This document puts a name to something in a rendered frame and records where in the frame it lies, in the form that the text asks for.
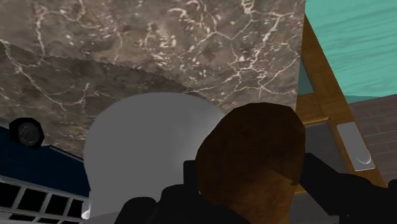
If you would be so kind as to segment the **brown rounded lump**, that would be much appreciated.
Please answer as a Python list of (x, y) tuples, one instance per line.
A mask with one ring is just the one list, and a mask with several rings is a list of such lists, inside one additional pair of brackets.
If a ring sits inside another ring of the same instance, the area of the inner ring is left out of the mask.
[(198, 188), (251, 224), (277, 224), (289, 211), (305, 153), (305, 126), (289, 106), (233, 109), (205, 138), (195, 165)]

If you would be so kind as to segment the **wooden cabinet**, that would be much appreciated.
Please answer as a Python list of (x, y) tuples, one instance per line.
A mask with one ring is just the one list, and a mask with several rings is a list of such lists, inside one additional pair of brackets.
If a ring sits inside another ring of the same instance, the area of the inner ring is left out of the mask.
[[(353, 117), (351, 109), (331, 70), (316, 35), (305, 15), (302, 39), (301, 73), (305, 72), (312, 92), (298, 95), (296, 112), (307, 127), (307, 151), (315, 154), (337, 171), (355, 174), (377, 187), (385, 184), (372, 154)], [(375, 194), (365, 190), (358, 199), (370, 202)], [(390, 207), (384, 199), (359, 210), (357, 224), (393, 224)], [(336, 224), (299, 186), (285, 224)]]

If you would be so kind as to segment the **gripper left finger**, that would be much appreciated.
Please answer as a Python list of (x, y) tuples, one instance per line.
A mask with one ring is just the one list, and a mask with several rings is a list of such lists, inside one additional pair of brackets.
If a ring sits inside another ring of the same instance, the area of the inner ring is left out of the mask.
[(164, 188), (158, 201), (150, 197), (128, 200), (114, 224), (248, 224), (248, 221), (199, 194), (195, 162), (186, 160), (182, 184)]

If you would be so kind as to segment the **dark blue toy truck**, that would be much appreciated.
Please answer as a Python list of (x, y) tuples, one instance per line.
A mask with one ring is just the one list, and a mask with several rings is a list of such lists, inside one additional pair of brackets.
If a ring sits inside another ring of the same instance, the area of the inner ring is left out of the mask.
[(0, 224), (84, 224), (83, 160), (52, 145), (33, 118), (0, 118)]

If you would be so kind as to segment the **white dome-shaped object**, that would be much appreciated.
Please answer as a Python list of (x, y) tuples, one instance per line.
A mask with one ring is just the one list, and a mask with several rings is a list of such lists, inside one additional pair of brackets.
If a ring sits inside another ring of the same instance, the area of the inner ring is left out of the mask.
[(83, 149), (90, 219), (115, 215), (134, 197), (158, 200), (181, 183), (184, 161), (224, 115), (204, 99), (170, 92), (135, 95), (100, 113)]

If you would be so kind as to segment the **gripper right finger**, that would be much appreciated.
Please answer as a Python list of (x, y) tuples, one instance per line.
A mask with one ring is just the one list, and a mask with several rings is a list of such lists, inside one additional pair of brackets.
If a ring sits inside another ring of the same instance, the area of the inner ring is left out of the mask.
[(376, 186), (306, 153), (299, 184), (339, 224), (397, 224), (397, 179)]

